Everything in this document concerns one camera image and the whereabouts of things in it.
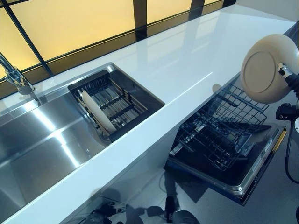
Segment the dark robot left hand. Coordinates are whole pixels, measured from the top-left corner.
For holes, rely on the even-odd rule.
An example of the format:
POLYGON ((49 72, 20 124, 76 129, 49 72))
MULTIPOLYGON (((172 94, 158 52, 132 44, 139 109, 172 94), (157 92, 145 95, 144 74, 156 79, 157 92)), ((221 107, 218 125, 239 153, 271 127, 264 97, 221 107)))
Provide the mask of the dark robot left hand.
POLYGON ((109 219, 110 217, 125 211, 125 207, 116 208, 115 203, 106 203, 90 213, 89 221, 92 224, 111 224, 112 221, 109 219))

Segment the dark robot right hand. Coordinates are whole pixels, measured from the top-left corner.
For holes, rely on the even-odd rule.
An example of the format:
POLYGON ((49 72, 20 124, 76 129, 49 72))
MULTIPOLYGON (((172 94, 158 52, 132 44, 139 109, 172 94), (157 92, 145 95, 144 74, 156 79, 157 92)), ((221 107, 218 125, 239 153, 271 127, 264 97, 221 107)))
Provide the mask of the dark robot right hand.
POLYGON ((278 73, 284 78, 291 90, 295 90, 299 86, 299 76, 293 73, 287 65, 279 63, 278 73))

